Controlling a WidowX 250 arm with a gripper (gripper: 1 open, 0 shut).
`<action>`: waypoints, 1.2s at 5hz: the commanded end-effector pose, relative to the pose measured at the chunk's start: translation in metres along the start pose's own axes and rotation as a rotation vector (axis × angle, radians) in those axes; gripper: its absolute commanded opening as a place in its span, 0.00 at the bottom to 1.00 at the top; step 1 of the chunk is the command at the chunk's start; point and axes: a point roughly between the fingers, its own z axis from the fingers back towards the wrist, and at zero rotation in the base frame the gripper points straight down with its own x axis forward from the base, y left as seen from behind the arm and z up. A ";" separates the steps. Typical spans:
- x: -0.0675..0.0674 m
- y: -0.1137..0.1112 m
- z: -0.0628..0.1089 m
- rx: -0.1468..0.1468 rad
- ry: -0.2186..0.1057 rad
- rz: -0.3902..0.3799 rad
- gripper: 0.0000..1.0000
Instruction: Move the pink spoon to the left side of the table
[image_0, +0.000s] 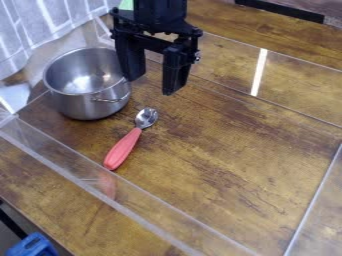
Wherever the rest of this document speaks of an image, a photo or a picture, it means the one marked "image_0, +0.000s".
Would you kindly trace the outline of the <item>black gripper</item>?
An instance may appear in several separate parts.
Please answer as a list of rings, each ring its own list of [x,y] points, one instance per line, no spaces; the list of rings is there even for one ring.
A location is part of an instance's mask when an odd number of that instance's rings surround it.
[[[128,81],[145,73],[144,49],[162,52],[161,92],[172,95],[187,83],[191,61],[203,31],[185,21],[187,0],[128,0],[113,7],[112,38],[120,68]]]

